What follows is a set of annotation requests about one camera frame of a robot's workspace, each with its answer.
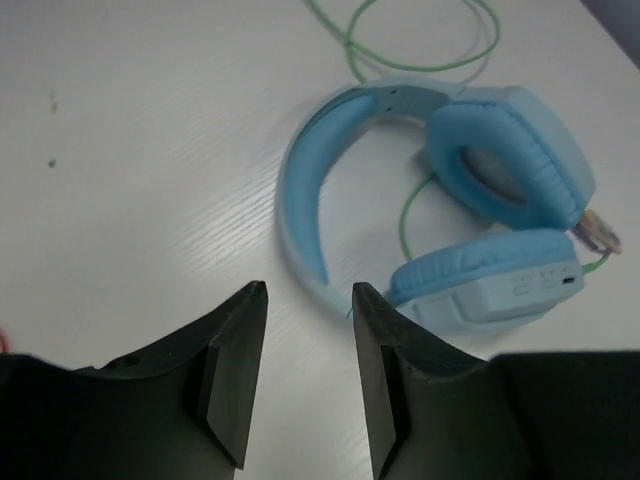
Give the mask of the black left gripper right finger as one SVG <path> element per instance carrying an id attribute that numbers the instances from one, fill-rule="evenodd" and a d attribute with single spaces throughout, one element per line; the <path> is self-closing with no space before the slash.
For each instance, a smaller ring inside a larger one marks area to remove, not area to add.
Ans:
<path id="1" fill-rule="evenodd" d="M 639 355 L 509 353 L 482 360 L 352 290 L 377 479 L 635 479 Z"/>

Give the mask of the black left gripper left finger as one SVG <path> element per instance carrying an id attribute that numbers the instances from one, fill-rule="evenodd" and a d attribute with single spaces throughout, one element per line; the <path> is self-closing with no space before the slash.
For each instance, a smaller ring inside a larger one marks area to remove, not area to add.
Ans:
<path id="1" fill-rule="evenodd" d="M 267 320 L 248 283 L 102 368 L 1 358 L 5 479 L 230 479 L 244 466 Z"/>

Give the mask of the light blue headphones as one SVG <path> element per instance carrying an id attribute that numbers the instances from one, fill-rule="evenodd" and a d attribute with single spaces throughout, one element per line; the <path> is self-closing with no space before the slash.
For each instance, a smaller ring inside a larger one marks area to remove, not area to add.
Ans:
<path id="1" fill-rule="evenodd" d="M 439 182 L 502 231 L 400 266 L 386 300 L 415 323 L 451 331 L 506 330 L 533 322 L 584 287 L 590 267 L 570 232 L 595 191 L 592 170 L 566 126 L 520 86 L 468 87 L 426 77 L 351 86 L 299 127 L 282 163 L 276 222 L 292 273 L 346 316 L 329 282 L 319 233 L 326 175 L 358 130 L 382 117 L 425 126 Z"/>

